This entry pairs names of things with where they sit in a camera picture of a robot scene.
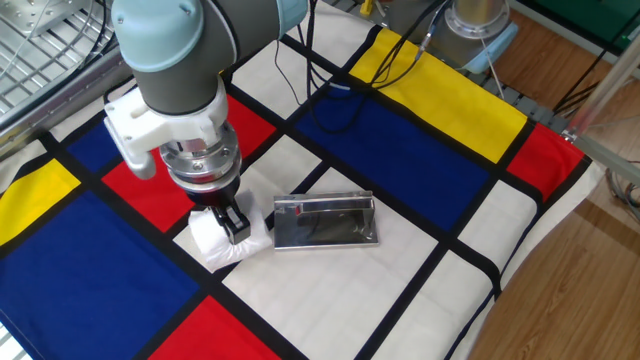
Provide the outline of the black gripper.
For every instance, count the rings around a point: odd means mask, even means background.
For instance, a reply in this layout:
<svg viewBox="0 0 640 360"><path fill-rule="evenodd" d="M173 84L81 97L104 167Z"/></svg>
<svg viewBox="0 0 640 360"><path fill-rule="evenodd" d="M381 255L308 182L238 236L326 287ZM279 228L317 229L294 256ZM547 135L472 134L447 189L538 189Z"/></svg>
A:
<svg viewBox="0 0 640 360"><path fill-rule="evenodd" d="M236 176L229 184L216 190L195 192L186 190L187 197L199 206L213 207L217 222L223 227L232 245L239 245L250 234L250 221L241 211L235 196L240 187L240 177Z"/></svg>

